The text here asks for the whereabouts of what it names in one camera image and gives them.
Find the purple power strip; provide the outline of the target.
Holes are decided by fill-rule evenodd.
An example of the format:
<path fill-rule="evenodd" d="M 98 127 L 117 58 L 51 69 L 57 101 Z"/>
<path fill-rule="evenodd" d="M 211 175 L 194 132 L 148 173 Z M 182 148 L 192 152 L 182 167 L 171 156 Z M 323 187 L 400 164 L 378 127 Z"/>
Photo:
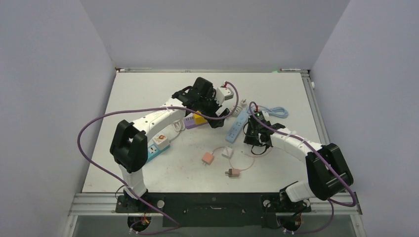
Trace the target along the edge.
<path fill-rule="evenodd" d="M 186 117 L 183 120 L 186 129 L 192 129 L 197 127 L 198 125 L 195 123 L 193 117 Z"/>

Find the pink wall charger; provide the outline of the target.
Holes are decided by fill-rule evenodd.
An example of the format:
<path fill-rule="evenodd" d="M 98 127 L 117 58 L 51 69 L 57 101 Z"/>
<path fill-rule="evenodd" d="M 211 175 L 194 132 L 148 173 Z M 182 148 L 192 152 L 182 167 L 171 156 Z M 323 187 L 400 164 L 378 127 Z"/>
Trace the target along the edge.
<path fill-rule="evenodd" d="M 201 159 L 203 165 L 211 165 L 214 161 L 214 155 L 212 153 L 206 152 L 202 159 Z"/>

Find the white cube socket adapter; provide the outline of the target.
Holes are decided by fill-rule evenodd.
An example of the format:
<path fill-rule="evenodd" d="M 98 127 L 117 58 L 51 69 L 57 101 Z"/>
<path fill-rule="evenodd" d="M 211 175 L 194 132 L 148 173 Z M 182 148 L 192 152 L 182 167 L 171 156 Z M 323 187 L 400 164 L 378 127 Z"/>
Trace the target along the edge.
<path fill-rule="evenodd" d="M 170 139 L 163 133 L 157 134 L 152 138 L 153 144 L 159 149 L 163 150 L 170 146 Z"/>

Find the yellow cube socket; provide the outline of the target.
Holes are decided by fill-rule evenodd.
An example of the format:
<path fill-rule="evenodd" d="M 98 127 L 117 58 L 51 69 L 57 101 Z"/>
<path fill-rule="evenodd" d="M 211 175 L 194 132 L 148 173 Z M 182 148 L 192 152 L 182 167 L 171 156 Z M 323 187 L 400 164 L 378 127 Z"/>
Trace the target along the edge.
<path fill-rule="evenodd" d="M 193 118 L 193 121 L 194 121 L 195 125 L 202 125 L 202 124 L 206 124 L 208 122 L 200 114 L 193 114 L 192 118 Z"/>

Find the light blue power strip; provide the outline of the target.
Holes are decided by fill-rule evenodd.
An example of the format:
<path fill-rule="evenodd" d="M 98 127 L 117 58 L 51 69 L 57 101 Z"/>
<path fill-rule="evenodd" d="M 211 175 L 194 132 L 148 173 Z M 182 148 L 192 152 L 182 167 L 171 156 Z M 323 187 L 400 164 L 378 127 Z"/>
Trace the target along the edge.
<path fill-rule="evenodd" d="M 241 111 L 233 122 L 231 128 L 229 129 L 225 140 L 233 144 L 238 138 L 239 134 L 243 131 L 243 127 L 247 122 L 249 114 L 247 111 Z"/>

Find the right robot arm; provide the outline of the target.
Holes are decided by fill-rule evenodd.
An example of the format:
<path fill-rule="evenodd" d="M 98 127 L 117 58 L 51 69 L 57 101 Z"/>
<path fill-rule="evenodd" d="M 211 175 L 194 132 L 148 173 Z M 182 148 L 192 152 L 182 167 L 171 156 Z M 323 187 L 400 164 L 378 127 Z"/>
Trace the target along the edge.
<path fill-rule="evenodd" d="M 338 145 L 316 143 L 298 135 L 280 123 L 271 124 L 261 112 L 249 115 L 246 137 L 249 144 L 282 150 L 301 161 L 307 177 L 282 189 L 279 205 L 294 210 L 299 201 L 309 198 L 328 200 L 353 207 L 357 203 L 350 186 L 353 176 Z"/>

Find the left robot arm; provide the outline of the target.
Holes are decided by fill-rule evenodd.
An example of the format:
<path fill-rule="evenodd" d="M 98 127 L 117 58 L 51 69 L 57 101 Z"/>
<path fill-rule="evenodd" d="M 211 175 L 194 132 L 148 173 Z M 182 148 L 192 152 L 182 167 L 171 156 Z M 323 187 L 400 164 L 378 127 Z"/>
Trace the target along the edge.
<path fill-rule="evenodd" d="M 142 212 L 147 206 L 142 168 L 148 159 L 151 139 L 194 111 L 204 116 L 211 128 L 222 127 L 231 115 L 222 104 L 234 96 L 232 87 L 215 88 L 210 81 L 198 77 L 192 86 L 175 92 L 158 110 L 132 122 L 122 120 L 117 124 L 110 153 L 122 171 L 127 184 L 124 195 L 129 198 L 127 204 L 134 212 Z"/>

